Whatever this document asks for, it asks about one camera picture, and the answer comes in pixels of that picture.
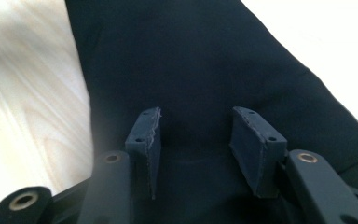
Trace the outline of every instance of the black plastic part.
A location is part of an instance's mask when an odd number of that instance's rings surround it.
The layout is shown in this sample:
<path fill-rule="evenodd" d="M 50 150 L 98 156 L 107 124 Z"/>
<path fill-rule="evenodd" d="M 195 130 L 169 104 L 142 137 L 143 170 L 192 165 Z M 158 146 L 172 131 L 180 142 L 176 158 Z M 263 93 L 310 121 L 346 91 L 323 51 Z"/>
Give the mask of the black plastic part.
<path fill-rule="evenodd" d="M 307 223 L 358 224 L 358 199 L 323 157 L 293 150 L 287 159 L 286 172 Z"/>
<path fill-rule="evenodd" d="M 0 202 L 0 224 L 50 223 L 53 217 L 49 189 L 20 189 Z"/>
<path fill-rule="evenodd" d="M 131 165 L 124 151 L 97 158 L 77 223 L 131 223 Z"/>
<path fill-rule="evenodd" d="M 87 191 L 89 180 L 82 181 L 73 187 L 55 195 L 53 224 L 76 223 L 81 205 Z"/>
<path fill-rule="evenodd" d="M 253 110 L 234 107 L 230 147 L 253 194 L 274 198 L 277 162 L 283 161 L 286 139 Z"/>
<path fill-rule="evenodd" d="M 161 152 L 160 108 L 141 113 L 126 140 L 126 151 L 134 163 L 134 183 L 137 199 L 154 199 L 157 190 Z"/>
<path fill-rule="evenodd" d="M 281 202 L 282 218 L 284 220 L 284 224 L 306 223 L 305 215 L 301 210 L 301 207 L 296 206 L 283 196 L 281 196 L 279 200 Z"/>

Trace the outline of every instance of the black fabric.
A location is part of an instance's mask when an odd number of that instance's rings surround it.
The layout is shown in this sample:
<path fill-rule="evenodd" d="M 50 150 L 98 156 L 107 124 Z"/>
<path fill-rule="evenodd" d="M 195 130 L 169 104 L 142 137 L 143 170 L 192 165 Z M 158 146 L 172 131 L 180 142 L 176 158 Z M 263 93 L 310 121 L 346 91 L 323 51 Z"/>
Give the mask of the black fabric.
<path fill-rule="evenodd" d="M 346 183 L 358 188 L 358 163 L 339 173 L 339 175 Z"/>
<path fill-rule="evenodd" d="M 289 149 L 319 153 L 342 174 L 358 165 L 358 122 L 241 1 L 66 4 L 95 154 L 123 148 L 139 113 L 162 109 L 158 198 L 145 223 L 241 223 L 251 199 L 228 147 L 235 105 L 257 111 Z"/>

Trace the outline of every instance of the light wood surface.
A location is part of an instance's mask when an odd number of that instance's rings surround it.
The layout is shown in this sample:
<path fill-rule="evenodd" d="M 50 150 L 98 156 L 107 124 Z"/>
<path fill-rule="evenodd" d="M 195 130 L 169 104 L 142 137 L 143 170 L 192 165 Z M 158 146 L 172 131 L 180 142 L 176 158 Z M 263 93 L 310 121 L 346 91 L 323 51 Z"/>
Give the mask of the light wood surface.
<path fill-rule="evenodd" d="M 358 1 L 243 0 L 358 118 Z M 90 176 L 89 97 L 63 0 L 0 0 L 0 201 Z"/>

